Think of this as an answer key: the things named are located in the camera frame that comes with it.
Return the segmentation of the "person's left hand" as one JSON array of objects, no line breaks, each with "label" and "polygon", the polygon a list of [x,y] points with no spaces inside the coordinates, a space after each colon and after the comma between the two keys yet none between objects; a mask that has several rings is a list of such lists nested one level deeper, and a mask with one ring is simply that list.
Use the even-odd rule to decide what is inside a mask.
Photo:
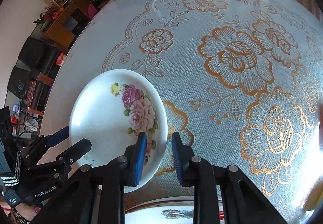
[{"label": "person's left hand", "polygon": [[14,208],[10,209],[9,218],[16,224],[28,224],[41,211],[37,205],[28,205],[20,203]]}]

